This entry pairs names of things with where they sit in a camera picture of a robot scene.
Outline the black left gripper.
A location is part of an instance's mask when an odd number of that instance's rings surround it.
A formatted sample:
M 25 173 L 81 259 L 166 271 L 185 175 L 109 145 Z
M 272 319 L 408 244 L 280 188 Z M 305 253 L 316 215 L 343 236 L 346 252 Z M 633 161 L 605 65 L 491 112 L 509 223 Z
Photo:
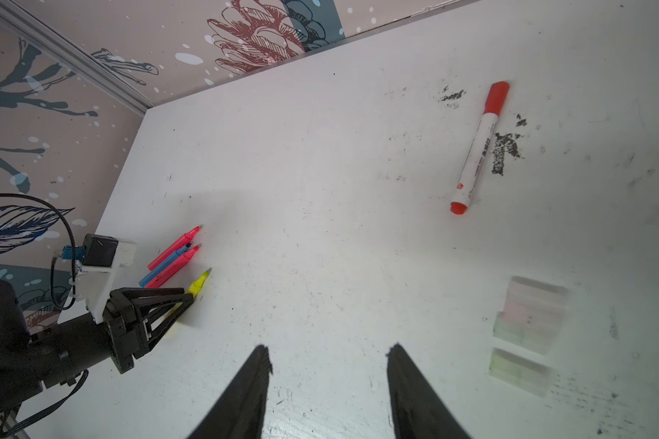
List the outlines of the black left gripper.
M 118 371 L 131 371 L 135 359 L 150 353 L 194 301 L 181 287 L 113 290 L 104 309 L 104 323 Z

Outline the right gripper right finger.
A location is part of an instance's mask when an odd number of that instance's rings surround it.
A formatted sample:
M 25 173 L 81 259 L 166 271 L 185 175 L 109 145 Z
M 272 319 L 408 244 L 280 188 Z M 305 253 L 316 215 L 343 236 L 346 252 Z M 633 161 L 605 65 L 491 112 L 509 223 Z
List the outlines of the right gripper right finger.
M 400 344 L 386 372 L 396 438 L 470 438 Z

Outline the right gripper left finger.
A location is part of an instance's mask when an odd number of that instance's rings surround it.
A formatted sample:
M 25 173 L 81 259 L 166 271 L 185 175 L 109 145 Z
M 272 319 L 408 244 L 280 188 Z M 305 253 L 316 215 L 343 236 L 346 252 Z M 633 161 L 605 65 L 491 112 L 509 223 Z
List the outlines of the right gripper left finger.
M 189 438 L 261 438 L 272 374 L 268 347 L 256 346 Z

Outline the yellow highlighter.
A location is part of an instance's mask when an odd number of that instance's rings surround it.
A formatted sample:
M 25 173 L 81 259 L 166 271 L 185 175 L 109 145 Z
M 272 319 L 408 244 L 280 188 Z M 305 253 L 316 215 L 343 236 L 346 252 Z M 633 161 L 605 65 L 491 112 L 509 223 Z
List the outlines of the yellow highlighter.
M 185 320 L 185 319 L 186 319 L 186 318 L 185 318 L 185 314 L 186 314 L 188 311 L 191 311 L 191 310 L 192 310 L 192 307 L 194 307 L 194 304 L 197 302 L 197 300 L 198 300 L 198 296 L 199 296 L 199 294 L 201 293 L 201 291 L 203 290 L 203 287 L 205 286 L 205 283 L 207 282 L 207 280 L 208 280 L 209 276 L 211 275 L 211 273 L 212 273 L 212 268 L 208 268 L 208 269 L 207 269 L 207 270 L 206 270 L 201 276 L 199 276 L 199 277 L 198 277 L 198 278 L 197 278 L 197 279 L 196 279 L 196 280 L 195 280 L 195 281 L 189 286 L 189 288 L 187 289 L 187 293 L 192 295 L 193 303 L 192 303 L 191 307 L 189 307 L 186 311 L 184 311 L 184 312 L 179 316 L 179 318 L 177 319 L 177 321 L 172 325 L 172 327 L 170 328 L 170 330 L 169 330 L 169 331 L 167 332 L 167 334 L 165 335 L 165 338 L 166 338 L 166 339 L 168 339 L 168 338 L 174 338 L 174 334 L 175 334 L 175 332 L 176 332 L 176 330 L 177 330 L 177 326 L 179 326 L 179 322 L 181 322 L 181 320 Z

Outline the translucent yellow highlighter cap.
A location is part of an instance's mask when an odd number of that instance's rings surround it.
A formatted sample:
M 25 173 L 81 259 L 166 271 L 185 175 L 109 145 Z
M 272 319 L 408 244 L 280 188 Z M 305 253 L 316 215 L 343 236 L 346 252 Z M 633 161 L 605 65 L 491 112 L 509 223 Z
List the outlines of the translucent yellow highlighter cap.
M 553 380 L 549 367 L 502 349 L 492 351 L 489 373 L 497 380 L 538 397 L 547 394 Z

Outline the red marker cap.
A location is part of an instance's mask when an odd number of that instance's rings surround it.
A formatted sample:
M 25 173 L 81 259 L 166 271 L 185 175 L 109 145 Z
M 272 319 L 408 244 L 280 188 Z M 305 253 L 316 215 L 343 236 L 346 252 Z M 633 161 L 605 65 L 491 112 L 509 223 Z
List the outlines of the red marker cap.
M 505 105 L 506 98 L 510 91 L 510 84 L 508 82 L 496 82 L 490 87 L 488 92 L 484 111 L 487 113 L 492 113 L 493 115 L 500 115 Z

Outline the white red whiteboard marker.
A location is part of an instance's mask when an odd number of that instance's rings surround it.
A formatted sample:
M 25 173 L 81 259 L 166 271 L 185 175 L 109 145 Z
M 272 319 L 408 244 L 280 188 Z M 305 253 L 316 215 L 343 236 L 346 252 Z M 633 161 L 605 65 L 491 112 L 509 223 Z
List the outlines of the white red whiteboard marker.
M 483 113 L 473 137 L 472 144 L 459 176 L 459 181 L 450 203 L 450 211 L 455 215 L 463 215 L 472 204 L 481 169 L 488 154 L 494 136 L 494 129 L 500 115 Z

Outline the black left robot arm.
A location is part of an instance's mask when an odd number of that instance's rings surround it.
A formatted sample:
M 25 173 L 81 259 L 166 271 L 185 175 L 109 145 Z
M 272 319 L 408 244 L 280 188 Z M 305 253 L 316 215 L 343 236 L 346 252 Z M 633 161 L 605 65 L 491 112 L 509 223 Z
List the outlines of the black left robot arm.
M 86 313 L 31 334 L 12 285 L 0 280 L 0 413 L 105 360 L 130 371 L 193 303 L 181 288 L 120 288 L 102 322 Z

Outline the lower pink highlighter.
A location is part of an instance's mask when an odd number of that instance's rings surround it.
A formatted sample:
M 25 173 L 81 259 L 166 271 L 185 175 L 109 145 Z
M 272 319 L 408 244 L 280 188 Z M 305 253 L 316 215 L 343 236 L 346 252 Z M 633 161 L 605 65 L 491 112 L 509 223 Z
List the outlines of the lower pink highlighter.
M 183 269 L 193 257 L 199 252 L 200 247 L 195 246 L 190 250 L 187 250 L 184 254 L 179 256 L 171 264 L 169 264 L 165 269 L 163 269 L 157 276 L 155 276 L 151 281 L 146 284 L 146 288 L 159 288 L 170 280 L 175 274 L 177 274 L 181 269 Z

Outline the pink highlighter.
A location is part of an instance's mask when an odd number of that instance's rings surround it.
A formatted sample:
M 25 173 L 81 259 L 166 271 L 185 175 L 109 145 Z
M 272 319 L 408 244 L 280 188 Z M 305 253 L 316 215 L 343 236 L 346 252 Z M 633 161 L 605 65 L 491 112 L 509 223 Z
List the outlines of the pink highlighter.
M 182 234 L 174 243 L 172 243 L 166 250 L 161 252 L 159 256 L 157 256 L 149 265 L 148 265 L 148 270 L 154 271 L 161 263 L 166 261 L 168 257 L 170 257 L 174 252 L 179 250 L 180 248 L 184 247 L 187 244 L 192 243 L 193 239 L 195 238 L 196 234 L 201 230 L 201 226 L 197 226 L 190 230 L 189 232 L 186 232 Z
M 200 247 L 195 246 L 190 250 L 187 250 L 184 254 L 179 256 L 171 264 L 169 264 L 165 269 L 163 269 L 157 276 L 155 276 L 151 281 L 146 284 L 146 288 L 159 288 L 170 280 L 175 274 L 177 274 L 181 269 L 183 269 L 193 257 L 199 252 Z

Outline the blue highlighter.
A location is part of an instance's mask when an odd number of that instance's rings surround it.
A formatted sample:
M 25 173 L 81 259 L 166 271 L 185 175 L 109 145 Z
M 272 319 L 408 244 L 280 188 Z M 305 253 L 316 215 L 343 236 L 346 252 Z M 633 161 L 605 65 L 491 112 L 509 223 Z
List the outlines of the blue highlighter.
M 146 287 L 156 276 L 158 276 L 163 270 L 165 270 L 171 263 L 179 258 L 182 254 L 190 248 L 190 243 L 181 246 L 179 249 L 172 252 L 168 257 L 166 257 L 161 263 L 156 265 L 150 272 L 139 281 L 140 287 Z

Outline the upper pink highlighter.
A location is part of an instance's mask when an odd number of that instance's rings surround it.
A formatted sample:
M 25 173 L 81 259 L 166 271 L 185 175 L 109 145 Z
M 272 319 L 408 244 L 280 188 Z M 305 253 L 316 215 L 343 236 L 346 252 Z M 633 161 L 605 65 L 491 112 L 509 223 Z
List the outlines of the upper pink highlighter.
M 149 265 L 148 265 L 148 270 L 154 271 L 161 263 L 166 261 L 168 257 L 170 257 L 174 252 L 179 250 L 180 248 L 184 247 L 187 244 L 192 243 L 193 239 L 195 238 L 196 234 L 201 230 L 201 226 L 197 226 L 190 230 L 189 232 L 186 232 L 182 234 L 174 243 L 172 243 L 166 250 L 161 252 L 159 256 L 157 256 Z

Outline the translucent blue highlighter cap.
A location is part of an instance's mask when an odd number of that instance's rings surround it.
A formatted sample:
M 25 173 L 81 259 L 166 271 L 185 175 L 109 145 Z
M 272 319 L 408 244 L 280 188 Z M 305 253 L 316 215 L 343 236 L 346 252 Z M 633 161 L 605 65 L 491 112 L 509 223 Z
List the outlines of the translucent blue highlighter cap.
M 547 325 L 530 318 L 522 322 L 513 316 L 499 312 L 494 321 L 492 334 L 505 342 L 527 349 L 539 355 L 551 350 L 560 325 Z

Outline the translucent pink highlighter cap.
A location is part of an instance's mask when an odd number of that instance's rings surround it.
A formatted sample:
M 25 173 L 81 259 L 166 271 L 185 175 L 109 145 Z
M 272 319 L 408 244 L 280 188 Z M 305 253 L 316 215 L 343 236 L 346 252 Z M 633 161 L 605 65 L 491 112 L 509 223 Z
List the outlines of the translucent pink highlighter cap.
M 514 276 L 507 286 L 503 315 L 530 325 L 555 325 L 563 320 L 568 299 L 563 286 Z

